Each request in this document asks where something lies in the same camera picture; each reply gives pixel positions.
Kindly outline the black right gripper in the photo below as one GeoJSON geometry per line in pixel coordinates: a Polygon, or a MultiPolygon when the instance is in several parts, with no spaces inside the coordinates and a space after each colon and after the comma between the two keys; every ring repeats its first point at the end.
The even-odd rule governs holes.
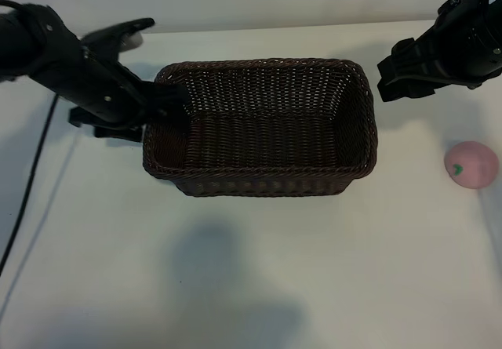
{"type": "Polygon", "coordinates": [[[448,85],[478,88],[481,9],[479,0],[449,0],[423,35],[396,43],[377,65],[382,101],[422,98],[448,85]]]}

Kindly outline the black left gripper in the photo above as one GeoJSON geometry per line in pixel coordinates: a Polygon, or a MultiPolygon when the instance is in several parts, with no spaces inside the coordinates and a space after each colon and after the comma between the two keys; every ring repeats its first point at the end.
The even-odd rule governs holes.
{"type": "Polygon", "coordinates": [[[51,52],[49,88],[72,102],[68,121],[94,128],[96,138],[140,143],[146,112],[151,121],[189,130],[184,85],[144,81],[119,62],[120,45],[64,45],[51,52]]]}

